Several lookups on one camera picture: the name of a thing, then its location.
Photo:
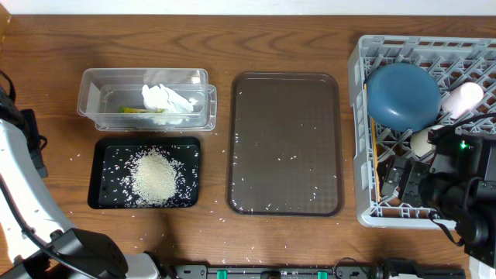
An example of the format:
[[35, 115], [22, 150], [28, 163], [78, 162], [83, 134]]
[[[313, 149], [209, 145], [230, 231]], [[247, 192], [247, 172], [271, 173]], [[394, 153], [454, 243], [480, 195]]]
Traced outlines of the wooden chopstick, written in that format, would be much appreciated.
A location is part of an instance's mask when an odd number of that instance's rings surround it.
[[380, 175], [378, 173], [378, 158], [377, 158], [377, 132], [376, 132], [376, 124], [375, 120], [372, 117], [370, 118], [370, 131], [372, 135], [372, 147], [374, 151], [374, 172], [375, 172], [375, 178], [376, 178], [376, 186], [375, 186], [375, 195], [376, 195], [376, 202], [379, 203], [381, 201], [381, 182], [380, 182]]
[[370, 116], [369, 113], [369, 108], [368, 108], [368, 101], [369, 101], [369, 96], [367, 92], [367, 83], [363, 83], [363, 93], [364, 93], [364, 109], [367, 114], [367, 125], [368, 125], [368, 131], [369, 131], [369, 144], [370, 144], [370, 150], [368, 152], [368, 159], [370, 160], [370, 166], [371, 166], [371, 171], [373, 173], [373, 181], [375, 185], [378, 185], [378, 173], [377, 173], [377, 154], [376, 154], [376, 132], [375, 132], [375, 121], [374, 118]]

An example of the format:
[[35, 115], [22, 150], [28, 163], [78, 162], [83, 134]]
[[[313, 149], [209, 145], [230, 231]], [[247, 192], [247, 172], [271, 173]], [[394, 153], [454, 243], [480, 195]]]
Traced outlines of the yellow green snack wrapper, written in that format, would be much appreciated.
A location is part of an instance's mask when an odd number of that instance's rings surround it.
[[121, 106], [118, 110], [118, 113], [164, 113], [165, 109], [144, 109], [144, 108], [131, 108]]

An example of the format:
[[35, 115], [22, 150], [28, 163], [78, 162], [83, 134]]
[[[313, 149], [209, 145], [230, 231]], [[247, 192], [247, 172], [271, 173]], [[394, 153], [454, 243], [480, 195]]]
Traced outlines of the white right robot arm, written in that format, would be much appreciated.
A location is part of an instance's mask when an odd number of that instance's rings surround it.
[[446, 133], [429, 137], [430, 164], [398, 156], [380, 167], [381, 194], [429, 208], [428, 218], [470, 256], [475, 278], [495, 276], [495, 139]]

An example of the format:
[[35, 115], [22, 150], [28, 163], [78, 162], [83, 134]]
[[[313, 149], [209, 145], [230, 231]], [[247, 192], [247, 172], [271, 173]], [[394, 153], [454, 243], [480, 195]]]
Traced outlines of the white tissue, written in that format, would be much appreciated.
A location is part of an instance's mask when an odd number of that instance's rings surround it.
[[150, 88], [144, 85], [142, 88], [143, 104], [150, 111], [166, 113], [191, 113], [194, 111], [193, 105], [176, 91], [163, 86], [153, 86]]

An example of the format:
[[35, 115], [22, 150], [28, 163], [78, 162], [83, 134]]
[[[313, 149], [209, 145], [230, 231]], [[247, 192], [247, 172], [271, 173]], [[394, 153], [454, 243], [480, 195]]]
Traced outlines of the dark blue plate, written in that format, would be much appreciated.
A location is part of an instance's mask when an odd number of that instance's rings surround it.
[[440, 88], [434, 77], [418, 66], [396, 63], [380, 67], [365, 85], [368, 113], [382, 126], [417, 132], [437, 119]]

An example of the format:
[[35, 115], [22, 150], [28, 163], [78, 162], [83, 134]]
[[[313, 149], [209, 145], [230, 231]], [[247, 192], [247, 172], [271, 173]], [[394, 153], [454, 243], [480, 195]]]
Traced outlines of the pink cup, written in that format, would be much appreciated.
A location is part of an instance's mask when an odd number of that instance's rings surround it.
[[458, 119], [473, 109], [483, 97], [484, 91], [480, 85], [467, 82], [449, 93], [449, 97], [441, 104], [441, 109], [450, 113], [451, 119]]

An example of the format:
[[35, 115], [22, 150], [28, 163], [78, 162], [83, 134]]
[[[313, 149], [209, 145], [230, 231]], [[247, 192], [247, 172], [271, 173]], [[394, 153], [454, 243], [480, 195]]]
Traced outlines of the pile of white rice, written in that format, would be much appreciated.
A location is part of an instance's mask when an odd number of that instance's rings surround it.
[[126, 208], [190, 207], [198, 197], [198, 168], [158, 146], [138, 149], [122, 169], [118, 182]]

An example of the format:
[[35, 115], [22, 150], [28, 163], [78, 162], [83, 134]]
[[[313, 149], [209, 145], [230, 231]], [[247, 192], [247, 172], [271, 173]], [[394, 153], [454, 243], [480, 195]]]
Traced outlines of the cream white cup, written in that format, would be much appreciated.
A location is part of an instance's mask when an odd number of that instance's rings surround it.
[[430, 126], [415, 134], [412, 134], [410, 139], [410, 147], [417, 157], [423, 157], [432, 150], [432, 144], [428, 141], [429, 131], [440, 128], [443, 128], [443, 125]]

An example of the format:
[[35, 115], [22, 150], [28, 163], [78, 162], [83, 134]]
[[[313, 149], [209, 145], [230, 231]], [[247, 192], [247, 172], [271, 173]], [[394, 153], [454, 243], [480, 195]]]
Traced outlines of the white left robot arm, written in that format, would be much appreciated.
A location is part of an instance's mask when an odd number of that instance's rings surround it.
[[43, 183], [47, 168], [31, 109], [1, 88], [1, 227], [13, 266], [3, 278], [164, 278], [150, 253], [124, 254], [105, 234], [77, 228]]

